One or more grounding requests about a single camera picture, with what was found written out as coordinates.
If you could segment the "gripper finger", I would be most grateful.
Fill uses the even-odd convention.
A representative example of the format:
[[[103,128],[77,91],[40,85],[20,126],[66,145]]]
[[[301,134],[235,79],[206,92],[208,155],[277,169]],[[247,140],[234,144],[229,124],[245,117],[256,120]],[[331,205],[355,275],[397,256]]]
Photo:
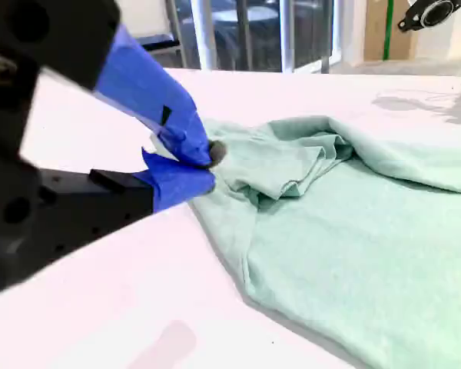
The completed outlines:
[[[123,173],[44,170],[38,205],[38,261],[50,264],[159,211],[210,192],[214,176],[157,154],[146,169]]]
[[[0,145],[10,152],[43,68],[138,119],[186,165],[211,168],[225,156],[192,97],[129,34],[113,1],[0,1]]]

